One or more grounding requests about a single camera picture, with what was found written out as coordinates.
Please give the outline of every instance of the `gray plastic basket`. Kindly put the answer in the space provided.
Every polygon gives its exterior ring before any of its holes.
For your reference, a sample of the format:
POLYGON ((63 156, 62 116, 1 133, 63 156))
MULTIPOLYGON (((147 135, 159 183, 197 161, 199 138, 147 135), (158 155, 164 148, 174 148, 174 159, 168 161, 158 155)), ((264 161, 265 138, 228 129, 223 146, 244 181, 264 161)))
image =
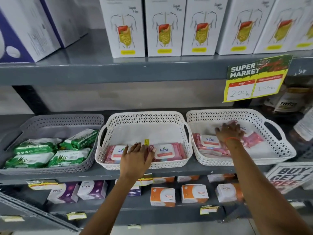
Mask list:
MULTIPOLYGON (((101 114, 60 114, 34 116, 22 124, 18 129, 11 131, 0 140, 0 168, 3 168, 4 163, 9 158, 13 157, 14 147, 27 139, 67 139, 88 128, 99 130, 103 124, 104 116, 101 114)), ((88 170, 94 163, 96 148, 97 143, 94 144, 88 158, 76 166, 53 168, 8 168, 0 169, 0 173, 18 175, 83 172, 88 170)))

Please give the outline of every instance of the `perforated basket rim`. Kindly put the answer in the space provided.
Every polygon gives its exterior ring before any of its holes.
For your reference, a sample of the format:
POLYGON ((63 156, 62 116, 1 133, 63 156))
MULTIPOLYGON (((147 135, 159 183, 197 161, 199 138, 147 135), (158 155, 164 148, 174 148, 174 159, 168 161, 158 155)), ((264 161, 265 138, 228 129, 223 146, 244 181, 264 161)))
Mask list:
MULTIPOLYGON (((51 114, 51 115, 38 115, 33 116, 30 119, 28 119, 26 122, 24 122, 20 127, 18 127, 22 133, 14 140, 13 143, 10 144, 10 146, 6 149, 6 151, 9 151, 12 149, 13 145, 15 145, 18 141, 23 141, 23 134, 25 134, 25 131, 28 129, 29 125, 39 121, 41 119, 45 118, 51 118, 54 120, 62 120, 67 118, 85 118, 85 117, 99 117, 102 120, 102 124, 99 125, 101 128, 104 125, 104 116, 102 114, 51 114)), ((88 157, 80 164, 75 166, 64 166, 64 167, 53 167, 53 168, 9 168, 9 169, 0 169, 0 174, 6 174, 6 175, 19 175, 19 174, 53 174, 53 173, 75 173, 75 172, 83 172, 88 170, 95 161, 95 153, 96 153, 96 147, 97 144, 95 143, 92 149, 90 150, 90 153, 88 157)))
MULTIPOLYGON (((253 110, 253 109, 207 109, 207 110, 190 110, 187 112, 186 114, 186 119, 187 119, 187 124, 189 125, 190 123, 190 115, 193 113, 208 113, 208 112, 236 112, 236 111, 247 111, 253 114, 256 114, 261 120, 263 120, 263 124, 264 122, 270 122, 275 128, 277 128, 277 130, 279 131, 279 133, 281 134, 282 139, 278 140, 270 130, 267 129, 267 127, 264 126, 265 130, 267 131, 267 133, 276 141, 276 143, 278 144, 285 144, 285 146, 290 150, 291 155, 290 156, 280 156, 277 158, 253 158, 253 161, 257 164, 257 165, 270 165, 270 164, 276 164, 279 162, 283 162, 285 160, 288 160, 290 158, 293 158, 296 156, 296 150, 293 148, 293 146, 287 141, 285 133, 282 131, 282 129, 280 128, 279 125, 277 125, 275 122, 266 119, 260 112, 253 110)), ((194 153, 195 156, 198 160, 198 162, 200 162, 203 165, 217 165, 219 162, 221 164, 229 164, 229 165, 233 165, 233 160, 232 158, 208 158, 203 156, 199 150, 196 147, 196 143, 194 141, 194 138, 192 137, 192 146, 194 149, 194 153)))
MULTIPOLYGON (((125 116, 125 115, 137 115, 137 114, 142 114, 142 115, 144 115, 144 114, 176 114, 177 116, 180 117, 180 119, 181 119, 182 122, 184 123, 184 126, 186 125, 187 130, 188 130, 188 134, 189 134, 189 142, 187 141, 186 144, 189 145, 190 152, 188 153, 187 150, 185 151, 187 158, 186 158, 186 159, 182 159, 182 160, 167 161, 167 162, 152 162, 152 163, 151 163, 151 166, 149 167, 149 169, 155 169, 155 168, 157 167, 157 165, 164 165, 163 168, 171 168, 170 165, 174 165, 174 164, 179 164, 179 166, 174 166, 174 167, 181 167, 181 166, 184 166, 184 165, 188 162, 188 160, 192 157, 192 155, 193 155, 193 147, 192 147, 192 139, 191 139, 191 138, 192 138, 192 135, 191 135, 190 128, 189 128, 187 122, 185 121, 184 116, 183 116, 182 113, 180 113, 180 112, 177 112, 177 111, 170 111, 170 110, 169 110, 169 111, 164 110, 164 111, 135 111, 135 112, 121 112, 121 113, 115 113, 115 114, 112 114, 112 115, 108 118, 106 124, 105 124, 101 129, 107 128, 108 125, 112 122, 112 120, 113 120, 115 117, 117 117, 117 116, 122 116, 122 115, 123 115, 123 116, 125 116)), ((105 140, 108 140, 107 138, 108 138, 108 132, 106 133, 106 135, 105 135, 105 137, 104 137, 104 139, 103 139, 102 145, 105 144, 105 143, 104 143, 105 140)), ((100 164, 101 166, 103 166, 103 167, 104 167, 105 169, 107 169, 107 170, 119 170, 119 164, 114 164, 114 163, 108 164, 108 163, 103 163, 103 162, 100 161, 100 157, 101 157, 101 156, 100 156, 100 150, 101 150, 102 148, 104 148, 104 147, 101 146, 101 145, 99 145, 99 144, 97 144, 97 150, 96 150, 96 155, 95 155, 95 160, 96 160, 96 162, 97 162, 98 164, 100 164)))

